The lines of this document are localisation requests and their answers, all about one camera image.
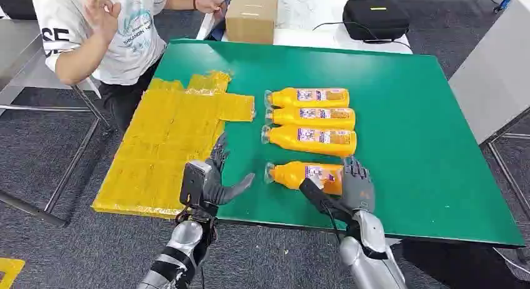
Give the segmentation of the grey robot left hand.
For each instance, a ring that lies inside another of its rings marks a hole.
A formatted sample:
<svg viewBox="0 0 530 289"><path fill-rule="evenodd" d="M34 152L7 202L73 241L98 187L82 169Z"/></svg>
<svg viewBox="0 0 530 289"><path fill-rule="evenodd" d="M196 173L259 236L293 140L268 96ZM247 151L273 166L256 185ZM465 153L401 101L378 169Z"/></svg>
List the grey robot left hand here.
<svg viewBox="0 0 530 289"><path fill-rule="evenodd" d="M222 184L224 163L229 156L226 145L226 133L223 132L216 140L209 158L205 160L205 163L210 165L212 170L208 177L207 186L203 189L204 200L216 206L228 204L242 194L252 185L255 177L254 173L249 173L239 183L231 186Z"/></svg>

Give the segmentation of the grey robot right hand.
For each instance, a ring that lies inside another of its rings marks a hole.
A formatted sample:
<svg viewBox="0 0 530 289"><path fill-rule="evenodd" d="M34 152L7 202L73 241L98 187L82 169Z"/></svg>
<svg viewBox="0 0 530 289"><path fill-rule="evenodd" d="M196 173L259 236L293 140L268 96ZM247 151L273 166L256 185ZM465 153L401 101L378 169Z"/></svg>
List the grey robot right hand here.
<svg viewBox="0 0 530 289"><path fill-rule="evenodd" d="M375 209L375 189L369 170L353 155L342 159L342 168L336 171L341 185L341 197L336 200L338 210L332 210L332 219L347 224L363 224L371 219Z"/></svg>

